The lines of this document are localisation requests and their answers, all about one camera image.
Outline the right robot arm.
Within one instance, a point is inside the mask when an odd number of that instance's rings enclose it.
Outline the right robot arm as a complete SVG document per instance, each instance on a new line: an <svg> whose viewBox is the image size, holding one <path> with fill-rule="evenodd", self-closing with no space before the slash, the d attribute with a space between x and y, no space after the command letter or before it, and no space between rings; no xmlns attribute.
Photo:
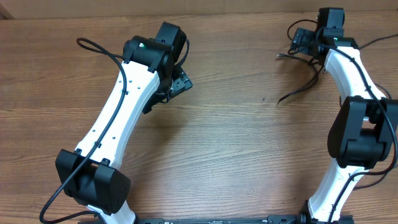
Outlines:
<svg viewBox="0 0 398 224"><path fill-rule="evenodd" d="M341 209L365 175L385 177L397 165L397 100L387 98L373 83L360 48L344 36L345 12L339 7L319 9L317 28L298 28L290 54L317 60L334 79L340 111L328 133L331 162L317 191L305 202L294 223L352 223Z"/></svg>

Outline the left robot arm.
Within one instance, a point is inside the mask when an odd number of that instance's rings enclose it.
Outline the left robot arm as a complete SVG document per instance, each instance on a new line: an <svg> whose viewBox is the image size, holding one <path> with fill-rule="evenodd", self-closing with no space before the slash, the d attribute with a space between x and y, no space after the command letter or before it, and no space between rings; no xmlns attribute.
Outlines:
<svg viewBox="0 0 398 224"><path fill-rule="evenodd" d="M128 40L122 55L85 38L76 42L111 57L119 75L91 130L74 151L59 152L55 167L62 184L56 193L65 192L86 206L82 214L93 215L94 223L137 223L127 204L131 181L119 170L124 151L141 114L193 86L182 69L186 58L180 55L189 41L179 26L163 22L154 38Z"/></svg>

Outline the cardboard back panel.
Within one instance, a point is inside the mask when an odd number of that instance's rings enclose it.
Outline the cardboard back panel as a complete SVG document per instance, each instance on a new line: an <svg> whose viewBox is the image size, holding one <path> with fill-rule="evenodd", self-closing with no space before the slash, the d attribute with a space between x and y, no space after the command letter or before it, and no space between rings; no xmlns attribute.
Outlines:
<svg viewBox="0 0 398 224"><path fill-rule="evenodd" d="M397 0L1 0L1 19L163 16L346 11L393 11Z"/></svg>

